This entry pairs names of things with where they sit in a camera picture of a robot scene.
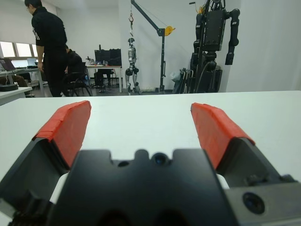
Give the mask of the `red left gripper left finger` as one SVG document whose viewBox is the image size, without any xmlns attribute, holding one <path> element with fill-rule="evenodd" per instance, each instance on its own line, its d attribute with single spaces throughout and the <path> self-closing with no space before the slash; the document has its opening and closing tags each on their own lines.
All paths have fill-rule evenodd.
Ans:
<svg viewBox="0 0 301 226">
<path fill-rule="evenodd" d="M 89 101 L 56 110 L 1 180 L 2 213 L 35 212 L 39 204 L 50 200 L 82 147 L 90 115 Z"/>
</svg>

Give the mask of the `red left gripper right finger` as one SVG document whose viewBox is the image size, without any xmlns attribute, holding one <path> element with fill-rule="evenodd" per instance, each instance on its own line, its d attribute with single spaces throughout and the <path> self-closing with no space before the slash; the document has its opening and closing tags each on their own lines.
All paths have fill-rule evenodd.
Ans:
<svg viewBox="0 0 301 226">
<path fill-rule="evenodd" d="M 196 174 L 220 174 L 230 188 L 300 188 L 291 175 L 281 175 L 249 137 L 222 109 L 193 103 L 191 115 L 202 147 Z"/>
</svg>

